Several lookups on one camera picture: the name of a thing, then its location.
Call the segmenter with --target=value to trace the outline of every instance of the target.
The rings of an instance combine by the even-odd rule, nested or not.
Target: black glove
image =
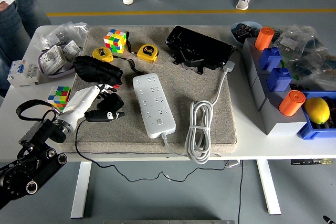
[[[111,86],[121,85],[123,72],[120,68],[91,56],[78,56],[73,61],[78,76],[86,82],[97,82]]]

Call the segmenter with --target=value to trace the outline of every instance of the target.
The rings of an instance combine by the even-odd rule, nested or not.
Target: yellow tape measure
[[[158,54],[159,51],[156,46],[152,44],[145,44],[142,47],[140,47],[137,56],[142,60],[148,62],[155,62]]]
[[[92,53],[92,56],[101,61],[113,61],[112,51],[107,47],[99,47],[95,49]]]

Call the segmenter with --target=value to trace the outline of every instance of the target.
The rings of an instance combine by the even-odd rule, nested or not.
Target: robotic arm
[[[123,112],[90,111],[99,94],[116,91],[107,84],[98,84],[79,90],[68,102],[63,113],[55,120],[36,122],[19,141],[22,149],[17,160],[0,168],[0,210],[11,200],[35,194],[67,162],[65,154],[56,151],[45,142],[48,138],[63,143],[67,134],[77,127],[79,119],[86,117],[89,122],[108,122],[124,116]]]

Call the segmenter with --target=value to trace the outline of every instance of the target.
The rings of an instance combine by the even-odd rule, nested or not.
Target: lemon
[[[316,124],[323,124],[330,116],[326,101],[320,97],[312,97],[304,102],[309,119]]]

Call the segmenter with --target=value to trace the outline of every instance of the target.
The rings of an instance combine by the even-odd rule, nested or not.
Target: coiled white cable
[[[187,156],[190,160],[193,160],[197,164],[205,164],[211,154],[211,136],[210,136],[210,128],[211,128],[211,121],[214,115],[214,108],[213,106],[217,103],[219,99],[219,95],[221,94],[222,86],[224,79],[228,72],[231,72],[234,63],[228,61],[227,64],[223,67],[224,73],[219,84],[219,88],[217,91],[216,100],[213,103],[209,101],[193,101],[190,106],[190,126],[187,137],[185,139],[185,152],[186,154],[178,154],[174,152],[167,141],[167,136],[165,133],[162,133],[162,139],[164,141],[165,146],[168,150],[176,155],[176,156]],[[201,125],[197,125],[197,114],[202,111],[202,119]],[[196,142],[196,132],[197,130],[201,130],[201,135],[199,137],[198,142]]]

